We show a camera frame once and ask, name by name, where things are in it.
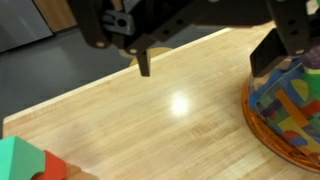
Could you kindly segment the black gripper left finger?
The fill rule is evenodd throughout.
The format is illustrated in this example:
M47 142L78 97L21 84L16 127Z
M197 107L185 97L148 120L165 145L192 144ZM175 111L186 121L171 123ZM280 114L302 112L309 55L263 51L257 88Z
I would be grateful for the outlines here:
M140 73L151 75L148 49L163 42L209 12L208 0L138 0L126 8L112 0L67 0L85 42L94 48L114 45L136 57Z

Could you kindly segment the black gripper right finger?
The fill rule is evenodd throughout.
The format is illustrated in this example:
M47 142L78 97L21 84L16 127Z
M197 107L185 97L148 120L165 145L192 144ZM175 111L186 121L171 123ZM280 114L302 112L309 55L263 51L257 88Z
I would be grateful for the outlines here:
M310 49L307 0L267 0L275 27L250 55L254 77L263 77L289 56Z

